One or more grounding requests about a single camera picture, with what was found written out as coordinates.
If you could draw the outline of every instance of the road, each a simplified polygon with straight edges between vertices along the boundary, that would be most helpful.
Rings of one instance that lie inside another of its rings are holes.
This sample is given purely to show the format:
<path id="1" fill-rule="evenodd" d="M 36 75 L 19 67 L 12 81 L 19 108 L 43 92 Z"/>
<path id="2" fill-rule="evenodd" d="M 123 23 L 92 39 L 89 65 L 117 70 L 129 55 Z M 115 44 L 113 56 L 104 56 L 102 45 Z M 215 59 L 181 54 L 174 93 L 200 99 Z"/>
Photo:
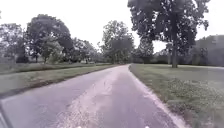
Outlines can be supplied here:
<path id="1" fill-rule="evenodd" d="M 2 100 L 13 128 L 177 128 L 128 70 L 110 68 Z"/>

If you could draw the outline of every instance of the tree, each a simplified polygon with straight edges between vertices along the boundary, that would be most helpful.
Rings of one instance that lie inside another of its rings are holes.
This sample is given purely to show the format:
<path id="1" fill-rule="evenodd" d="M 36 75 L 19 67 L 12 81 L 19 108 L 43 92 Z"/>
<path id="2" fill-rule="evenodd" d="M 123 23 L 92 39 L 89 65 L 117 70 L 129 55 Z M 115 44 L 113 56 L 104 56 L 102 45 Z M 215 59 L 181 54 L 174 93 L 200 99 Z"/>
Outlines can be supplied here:
<path id="1" fill-rule="evenodd" d="M 104 26 L 102 50 L 111 63 L 127 62 L 133 50 L 133 36 L 123 22 L 110 21 Z"/>
<path id="2" fill-rule="evenodd" d="M 131 0 L 133 30 L 140 38 L 172 42 L 172 67 L 177 68 L 178 52 L 195 43 L 197 27 L 208 27 L 204 13 L 210 0 Z"/>
<path id="3" fill-rule="evenodd" d="M 58 42 L 63 47 L 63 52 L 69 54 L 73 50 L 70 32 L 65 24 L 55 17 L 39 14 L 27 26 L 27 36 L 32 56 L 38 58 L 42 55 L 48 58 L 52 52 L 49 42 Z"/>
<path id="4" fill-rule="evenodd" d="M 153 57 L 153 44 L 146 39 L 142 39 L 136 52 L 137 56 L 141 58 L 145 64 L 150 63 Z"/>
<path id="5" fill-rule="evenodd" d="M 4 48 L 4 56 L 12 59 L 25 56 L 23 34 L 21 26 L 15 23 L 0 26 L 1 47 Z"/>

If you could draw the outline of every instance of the sky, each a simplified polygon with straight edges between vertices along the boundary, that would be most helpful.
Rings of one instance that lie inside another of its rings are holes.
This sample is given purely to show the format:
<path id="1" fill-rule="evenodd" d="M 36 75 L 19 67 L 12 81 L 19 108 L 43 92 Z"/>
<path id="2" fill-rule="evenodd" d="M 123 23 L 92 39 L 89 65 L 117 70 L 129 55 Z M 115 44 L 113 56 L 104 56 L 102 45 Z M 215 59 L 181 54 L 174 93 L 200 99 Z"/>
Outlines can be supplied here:
<path id="1" fill-rule="evenodd" d="M 24 28 L 38 14 L 48 14 L 61 19 L 69 28 L 72 37 L 90 41 L 94 46 L 102 41 L 103 26 L 110 20 L 123 21 L 131 31 L 131 13 L 128 0 L 0 0 L 2 23 L 17 23 Z M 211 0 L 208 3 L 209 28 L 198 29 L 197 39 L 204 36 L 224 34 L 224 0 Z M 139 38 L 132 32 L 135 45 Z M 165 48 L 163 42 L 154 43 L 154 52 Z"/>

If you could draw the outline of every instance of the leaves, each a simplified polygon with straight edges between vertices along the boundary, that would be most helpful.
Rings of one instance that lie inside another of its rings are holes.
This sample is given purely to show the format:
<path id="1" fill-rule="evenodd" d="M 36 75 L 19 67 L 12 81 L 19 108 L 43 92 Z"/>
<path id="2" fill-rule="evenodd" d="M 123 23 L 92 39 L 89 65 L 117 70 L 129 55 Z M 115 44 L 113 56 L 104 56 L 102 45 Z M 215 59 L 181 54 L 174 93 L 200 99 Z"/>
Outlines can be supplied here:
<path id="1" fill-rule="evenodd" d="M 104 56 L 112 63 L 128 61 L 133 50 L 133 36 L 123 22 L 110 21 L 103 32 L 101 46 Z"/>
<path id="2" fill-rule="evenodd" d="M 132 0 L 129 1 L 134 31 L 141 39 L 173 42 L 181 54 L 195 43 L 197 26 L 208 27 L 204 13 L 210 0 Z"/>

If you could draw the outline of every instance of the grass verge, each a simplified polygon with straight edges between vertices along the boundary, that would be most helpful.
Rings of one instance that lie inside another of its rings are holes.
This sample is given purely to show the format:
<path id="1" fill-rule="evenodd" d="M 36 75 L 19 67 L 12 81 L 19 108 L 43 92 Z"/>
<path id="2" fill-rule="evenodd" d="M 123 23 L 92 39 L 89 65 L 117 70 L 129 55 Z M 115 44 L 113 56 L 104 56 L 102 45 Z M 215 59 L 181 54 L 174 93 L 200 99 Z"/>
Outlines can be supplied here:
<path id="1" fill-rule="evenodd" d="M 109 63 L 96 63 L 96 64 L 83 64 L 83 63 L 61 63 L 61 64 L 42 64 L 42 63 L 30 63 L 30 64 L 14 64 L 11 66 L 3 66 L 0 68 L 0 74 L 30 72 L 30 71 L 45 71 L 67 68 L 79 68 L 79 67 L 91 67 L 110 65 Z"/>
<path id="2" fill-rule="evenodd" d="M 223 128 L 224 87 L 213 88 L 216 83 L 206 83 L 201 76 L 191 79 L 195 73 L 206 75 L 202 69 L 185 71 L 184 68 L 182 70 L 170 69 L 167 66 L 133 64 L 130 66 L 130 71 L 149 86 L 172 112 L 182 116 L 191 127 Z"/>
<path id="3" fill-rule="evenodd" d="M 0 98 L 113 66 L 104 65 L 0 75 Z"/>

